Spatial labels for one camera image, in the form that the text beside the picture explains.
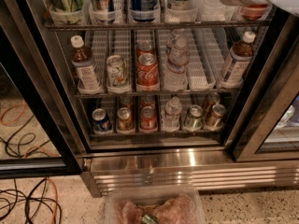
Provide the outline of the water bottle shelf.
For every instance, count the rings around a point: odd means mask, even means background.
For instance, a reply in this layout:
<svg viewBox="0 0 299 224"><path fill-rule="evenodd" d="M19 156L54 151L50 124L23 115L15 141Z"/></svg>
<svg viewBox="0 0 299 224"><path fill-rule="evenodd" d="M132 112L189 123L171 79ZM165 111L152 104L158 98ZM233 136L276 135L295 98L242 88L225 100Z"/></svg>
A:
<svg viewBox="0 0 299 224"><path fill-rule="evenodd" d="M165 54L169 56L175 49L185 49L187 40L183 29L174 29L166 41Z"/></svg>
<svg viewBox="0 0 299 224"><path fill-rule="evenodd" d="M170 86L180 86L186 77L186 66L190 61L190 54L185 37L179 37L168 55L164 71L165 83Z"/></svg>
<svg viewBox="0 0 299 224"><path fill-rule="evenodd" d="M182 103L177 96L172 97L165 105L163 128L165 131L176 131L179 128L179 119Z"/></svg>

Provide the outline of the front Coca-Cola can middle shelf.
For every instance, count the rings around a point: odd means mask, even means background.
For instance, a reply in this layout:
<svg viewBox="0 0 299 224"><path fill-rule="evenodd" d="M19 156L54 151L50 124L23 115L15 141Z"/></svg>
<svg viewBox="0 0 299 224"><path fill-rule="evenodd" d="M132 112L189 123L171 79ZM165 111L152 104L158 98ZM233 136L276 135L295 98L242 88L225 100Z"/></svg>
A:
<svg viewBox="0 0 299 224"><path fill-rule="evenodd" d="M144 53L138 57L137 82L142 86L152 86L158 83L158 62L155 55Z"/></svg>

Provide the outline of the water bottle bottom shelf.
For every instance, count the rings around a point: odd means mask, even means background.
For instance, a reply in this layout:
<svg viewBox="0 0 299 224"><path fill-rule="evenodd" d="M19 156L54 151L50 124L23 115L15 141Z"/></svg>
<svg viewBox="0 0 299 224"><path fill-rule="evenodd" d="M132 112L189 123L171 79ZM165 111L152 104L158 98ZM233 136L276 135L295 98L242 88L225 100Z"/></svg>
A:
<svg viewBox="0 0 299 224"><path fill-rule="evenodd" d="M177 96L172 97L165 105L163 128L165 131L176 131L179 128L179 119L182 103Z"/></svg>

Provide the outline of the green object in bin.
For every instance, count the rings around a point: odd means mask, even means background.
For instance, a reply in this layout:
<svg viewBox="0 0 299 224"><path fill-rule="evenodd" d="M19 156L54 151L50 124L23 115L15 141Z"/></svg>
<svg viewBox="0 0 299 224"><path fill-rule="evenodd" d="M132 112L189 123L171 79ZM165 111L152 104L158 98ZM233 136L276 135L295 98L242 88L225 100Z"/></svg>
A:
<svg viewBox="0 0 299 224"><path fill-rule="evenodd" d="M159 224L158 221L151 214L144 215L141 221L143 224Z"/></svg>

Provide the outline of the front right gold can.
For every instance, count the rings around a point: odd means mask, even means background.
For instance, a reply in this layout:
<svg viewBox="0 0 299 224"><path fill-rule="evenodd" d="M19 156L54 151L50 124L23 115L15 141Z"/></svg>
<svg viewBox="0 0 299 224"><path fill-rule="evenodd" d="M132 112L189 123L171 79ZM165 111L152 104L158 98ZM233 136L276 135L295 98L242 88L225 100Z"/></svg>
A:
<svg viewBox="0 0 299 224"><path fill-rule="evenodd" d="M223 126L223 118L226 113L226 108L223 105L213 105L206 117L206 126L216 129Z"/></svg>

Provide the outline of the open glass fridge door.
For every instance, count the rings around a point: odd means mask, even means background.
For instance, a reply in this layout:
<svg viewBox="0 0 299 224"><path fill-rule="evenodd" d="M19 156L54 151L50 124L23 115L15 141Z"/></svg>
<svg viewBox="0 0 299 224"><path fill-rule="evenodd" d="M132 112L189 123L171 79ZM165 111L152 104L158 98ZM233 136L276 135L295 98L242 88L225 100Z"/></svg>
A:
<svg viewBox="0 0 299 224"><path fill-rule="evenodd" d="M3 178L78 175L81 140L59 39L46 28L46 0L1 0Z"/></svg>

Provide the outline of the front water bottle middle shelf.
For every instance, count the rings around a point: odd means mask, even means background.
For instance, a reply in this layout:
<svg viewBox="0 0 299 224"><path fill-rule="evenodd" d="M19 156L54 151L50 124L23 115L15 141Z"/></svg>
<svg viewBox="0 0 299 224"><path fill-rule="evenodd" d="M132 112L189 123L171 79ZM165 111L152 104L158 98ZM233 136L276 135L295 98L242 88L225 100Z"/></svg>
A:
<svg viewBox="0 0 299 224"><path fill-rule="evenodd" d="M185 37L179 37L168 55L164 71L165 83L170 86L180 86L186 77L186 66L190 61L190 54Z"/></svg>

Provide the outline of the right iced tea bottle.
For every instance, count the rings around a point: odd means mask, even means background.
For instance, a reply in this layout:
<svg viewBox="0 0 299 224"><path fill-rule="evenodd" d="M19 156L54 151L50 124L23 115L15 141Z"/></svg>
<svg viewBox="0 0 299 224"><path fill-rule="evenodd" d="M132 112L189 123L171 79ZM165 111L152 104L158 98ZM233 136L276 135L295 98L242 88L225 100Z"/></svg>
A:
<svg viewBox="0 0 299 224"><path fill-rule="evenodd" d="M224 82L235 84L240 81L253 57L253 42L256 34L246 31L242 38L234 42L221 69Z"/></svg>

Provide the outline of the left iced tea bottle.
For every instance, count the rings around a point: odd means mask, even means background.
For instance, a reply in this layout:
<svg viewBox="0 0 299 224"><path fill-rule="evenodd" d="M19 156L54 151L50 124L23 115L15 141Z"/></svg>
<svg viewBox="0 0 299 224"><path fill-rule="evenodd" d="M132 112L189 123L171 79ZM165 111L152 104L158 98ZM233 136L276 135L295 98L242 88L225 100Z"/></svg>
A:
<svg viewBox="0 0 299 224"><path fill-rule="evenodd" d="M96 73L96 65L93 51L86 46L80 35L71 37L71 45L74 50L71 55L71 62L74 65L78 79L85 90L95 90L100 87L100 78Z"/></svg>

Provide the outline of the rear water bottle middle shelf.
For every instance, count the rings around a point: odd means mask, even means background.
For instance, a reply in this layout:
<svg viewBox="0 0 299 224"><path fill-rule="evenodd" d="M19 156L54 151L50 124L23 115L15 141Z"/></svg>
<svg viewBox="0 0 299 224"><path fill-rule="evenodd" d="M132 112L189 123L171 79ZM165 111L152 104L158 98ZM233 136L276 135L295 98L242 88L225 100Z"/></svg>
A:
<svg viewBox="0 0 299 224"><path fill-rule="evenodd" d="M183 29L174 29L166 41L165 54L169 56L175 49L185 49L187 40Z"/></svg>

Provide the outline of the rear Coca-Cola can middle shelf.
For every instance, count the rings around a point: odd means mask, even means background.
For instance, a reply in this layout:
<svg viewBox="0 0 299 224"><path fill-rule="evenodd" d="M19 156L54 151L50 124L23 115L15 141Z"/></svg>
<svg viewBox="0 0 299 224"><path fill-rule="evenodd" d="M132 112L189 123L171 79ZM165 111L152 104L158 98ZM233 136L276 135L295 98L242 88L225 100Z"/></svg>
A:
<svg viewBox="0 0 299 224"><path fill-rule="evenodd" d="M154 44L150 40L140 40L136 43L136 56L139 57L140 55L145 53L155 53Z"/></svg>

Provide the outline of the rear gold can bottom shelf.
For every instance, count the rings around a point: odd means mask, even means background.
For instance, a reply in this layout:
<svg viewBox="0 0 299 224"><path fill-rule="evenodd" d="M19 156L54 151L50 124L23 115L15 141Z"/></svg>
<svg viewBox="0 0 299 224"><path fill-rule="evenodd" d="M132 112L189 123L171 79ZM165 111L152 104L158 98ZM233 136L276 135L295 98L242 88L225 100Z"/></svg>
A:
<svg viewBox="0 0 299 224"><path fill-rule="evenodd" d="M127 107L130 110L134 109L134 101L131 96L122 96L120 98L120 107Z"/></svg>

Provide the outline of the iced tea bottle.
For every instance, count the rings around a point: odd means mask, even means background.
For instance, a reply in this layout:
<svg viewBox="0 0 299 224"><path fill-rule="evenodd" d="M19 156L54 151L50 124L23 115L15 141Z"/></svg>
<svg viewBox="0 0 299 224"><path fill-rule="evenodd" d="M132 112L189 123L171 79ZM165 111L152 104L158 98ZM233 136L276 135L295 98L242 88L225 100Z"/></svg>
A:
<svg viewBox="0 0 299 224"><path fill-rule="evenodd" d="M71 62L74 65L78 79L85 90L95 90L100 87L100 78L96 73L96 65L93 51L86 46L80 35L71 37L71 45L74 50L71 55Z"/></svg>
<svg viewBox="0 0 299 224"><path fill-rule="evenodd" d="M246 31L242 38L234 42L221 69L224 82L235 84L240 81L253 57L253 42L256 34Z"/></svg>

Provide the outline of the blue can bottom shelf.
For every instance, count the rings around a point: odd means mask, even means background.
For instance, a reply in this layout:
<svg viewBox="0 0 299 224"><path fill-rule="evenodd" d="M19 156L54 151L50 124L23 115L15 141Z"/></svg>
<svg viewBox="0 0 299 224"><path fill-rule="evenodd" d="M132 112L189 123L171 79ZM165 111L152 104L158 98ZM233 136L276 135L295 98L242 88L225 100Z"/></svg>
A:
<svg viewBox="0 0 299 224"><path fill-rule="evenodd" d="M111 123L107 112L102 108L97 108L92 113L93 129L96 132L108 132L111 130Z"/></svg>

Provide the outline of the stainless steel display fridge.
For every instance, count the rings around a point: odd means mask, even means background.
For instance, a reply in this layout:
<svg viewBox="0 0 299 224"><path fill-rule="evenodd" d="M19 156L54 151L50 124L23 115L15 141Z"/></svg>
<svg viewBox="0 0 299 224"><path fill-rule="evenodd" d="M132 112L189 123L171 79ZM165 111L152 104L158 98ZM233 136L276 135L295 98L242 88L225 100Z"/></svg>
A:
<svg viewBox="0 0 299 224"><path fill-rule="evenodd" d="M84 95L78 91L70 68L71 36L83 35L101 58L112 51L133 58L136 41L148 37L155 42L157 55L163 56L171 27L164 22L56 25L44 19L46 4L47 0L25 0L26 20L41 54L46 105L93 196L141 186L191 184L209 190L297 184L297 152L262 146L296 94L295 16L275 9L264 21L185 24L196 61L207 77L217 75L219 61L242 30L257 32L254 58L241 86L213 86L227 110L220 129L97 134L92 128L94 109L103 107L114 113L120 97L111 92Z"/></svg>

